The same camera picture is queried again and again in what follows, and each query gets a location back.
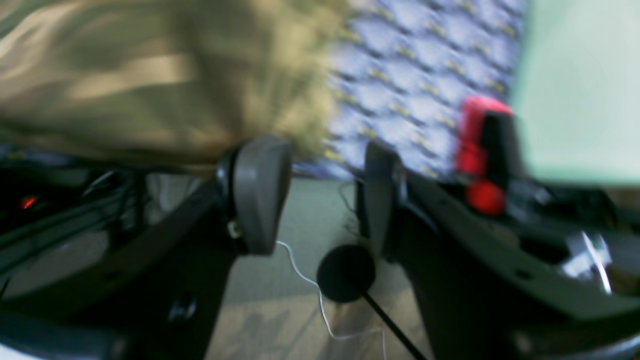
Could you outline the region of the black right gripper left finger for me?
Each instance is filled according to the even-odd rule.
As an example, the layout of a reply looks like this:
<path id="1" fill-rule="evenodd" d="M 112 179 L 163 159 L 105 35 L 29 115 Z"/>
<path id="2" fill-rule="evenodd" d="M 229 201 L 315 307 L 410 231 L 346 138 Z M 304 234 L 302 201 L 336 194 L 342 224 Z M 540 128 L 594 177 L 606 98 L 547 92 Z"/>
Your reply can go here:
<path id="1" fill-rule="evenodd" d="M 205 358 L 235 260 L 274 251 L 292 158 L 280 137 L 250 140 L 137 239 L 2 301 L 1 358 Z"/>

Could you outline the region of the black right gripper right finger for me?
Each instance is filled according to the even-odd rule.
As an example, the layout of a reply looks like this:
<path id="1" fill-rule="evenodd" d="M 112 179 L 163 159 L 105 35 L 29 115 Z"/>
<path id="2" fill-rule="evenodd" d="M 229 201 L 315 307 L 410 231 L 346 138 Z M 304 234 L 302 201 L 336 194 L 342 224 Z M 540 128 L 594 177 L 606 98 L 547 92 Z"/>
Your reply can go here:
<path id="1" fill-rule="evenodd" d="M 399 264 L 438 360 L 630 360 L 639 299 L 563 276 L 507 243 L 393 148 L 366 146 L 362 201 L 375 255 Z"/>

